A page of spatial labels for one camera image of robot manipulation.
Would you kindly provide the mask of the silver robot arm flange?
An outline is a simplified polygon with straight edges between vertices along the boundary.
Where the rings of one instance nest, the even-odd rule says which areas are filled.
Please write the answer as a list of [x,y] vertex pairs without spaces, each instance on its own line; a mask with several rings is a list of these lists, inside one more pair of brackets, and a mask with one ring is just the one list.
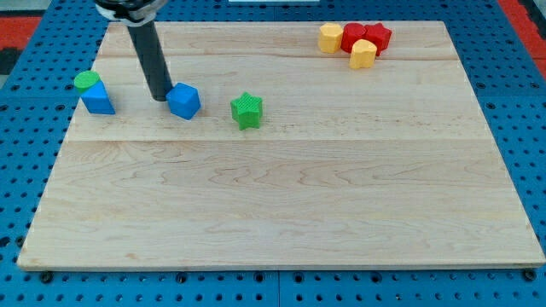
[[155,19],[167,0],[95,0],[100,15],[127,26],[142,26]]

